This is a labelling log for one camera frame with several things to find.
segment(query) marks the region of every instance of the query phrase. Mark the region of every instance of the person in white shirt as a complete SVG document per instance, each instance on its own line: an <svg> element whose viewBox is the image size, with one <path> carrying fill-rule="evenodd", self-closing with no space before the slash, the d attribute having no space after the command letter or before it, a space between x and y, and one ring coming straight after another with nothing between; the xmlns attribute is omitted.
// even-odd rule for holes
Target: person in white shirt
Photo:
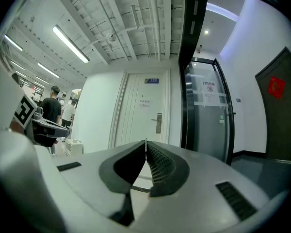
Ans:
<svg viewBox="0 0 291 233"><path fill-rule="evenodd" d="M76 103L72 101L71 104L66 104L63 107L62 126L69 127L71 125L71 121L73 121L74 114L76 113L76 108L74 108L75 104Z"/></svg>

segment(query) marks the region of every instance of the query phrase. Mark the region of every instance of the black shirt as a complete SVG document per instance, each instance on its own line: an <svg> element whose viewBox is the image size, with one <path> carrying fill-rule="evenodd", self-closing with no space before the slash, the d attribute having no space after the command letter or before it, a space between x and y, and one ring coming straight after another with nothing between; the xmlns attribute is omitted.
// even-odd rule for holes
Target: black shirt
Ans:
<svg viewBox="0 0 291 233"><path fill-rule="evenodd" d="M54 123L57 121L57 116L62 113L62 105L55 98L44 99L40 107L43 108L42 117Z"/></svg>

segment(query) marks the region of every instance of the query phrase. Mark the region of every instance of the white door frame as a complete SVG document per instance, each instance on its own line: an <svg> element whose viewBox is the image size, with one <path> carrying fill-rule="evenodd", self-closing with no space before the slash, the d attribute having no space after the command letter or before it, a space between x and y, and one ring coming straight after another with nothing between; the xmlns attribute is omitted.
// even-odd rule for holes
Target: white door frame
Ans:
<svg viewBox="0 0 291 233"><path fill-rule="evenodd" d="M110 135L109 135L109 144L108 148L115 147L115 136L117 130L117 124L120 114L120 108L122 104L123 95L125 92L126 82L128 76L130 74L147 74L147 73L155 73L155 74L163 74L164 78L164 103L163 103L163 111L162 111L162 142L168 143L169 139L169 125L170 125L170 98L171 98L171 84L170 84L170 69L163 68L147 68L146 70L138 70L138 69L128 69L123 73L122 81L120 84L120 89L118 91L118 95L115 102Z"/></svg>

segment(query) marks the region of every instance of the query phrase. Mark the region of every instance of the white shirt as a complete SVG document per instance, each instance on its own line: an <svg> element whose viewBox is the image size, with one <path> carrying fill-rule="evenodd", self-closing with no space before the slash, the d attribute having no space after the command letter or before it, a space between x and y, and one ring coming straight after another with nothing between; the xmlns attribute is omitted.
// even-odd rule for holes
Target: white shirt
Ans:
<svg viewBox="0 0 291 233"><path fill-rule="evenodd" d="M72 115L76 113L76 108L74 108L74 106L71 104L66 104L63 107L63 110L64 110L64 113L63 113L62 119L71 122L71 117Z"/></svg>

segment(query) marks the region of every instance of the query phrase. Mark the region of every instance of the dark floor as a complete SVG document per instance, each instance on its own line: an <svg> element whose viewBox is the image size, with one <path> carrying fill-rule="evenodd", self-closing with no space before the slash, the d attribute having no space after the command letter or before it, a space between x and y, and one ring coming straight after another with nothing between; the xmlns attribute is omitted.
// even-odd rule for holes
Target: dark floor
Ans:
<svg viewBox="0 0 291 233"><path fill-rule="evenodd" d="M262 188L270 199L289 189L291 164L241 155L233 159L231 166Z"/></svg>

